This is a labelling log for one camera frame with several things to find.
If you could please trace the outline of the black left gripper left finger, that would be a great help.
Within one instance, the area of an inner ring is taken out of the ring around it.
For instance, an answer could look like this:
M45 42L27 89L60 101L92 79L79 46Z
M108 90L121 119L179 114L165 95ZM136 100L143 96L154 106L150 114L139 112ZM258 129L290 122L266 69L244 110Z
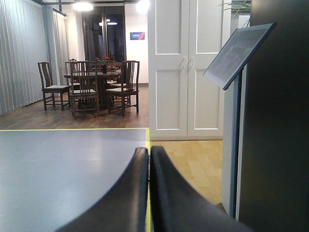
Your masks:
M144 232L148 197L148 149L138 147L109 191L58 232Z

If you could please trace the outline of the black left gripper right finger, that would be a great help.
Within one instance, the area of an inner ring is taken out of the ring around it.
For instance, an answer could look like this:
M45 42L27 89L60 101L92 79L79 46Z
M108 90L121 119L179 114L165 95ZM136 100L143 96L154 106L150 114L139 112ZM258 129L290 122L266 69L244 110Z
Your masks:
M250 232L201 196L179 173L162 146L150 155L150 202L156 232Z

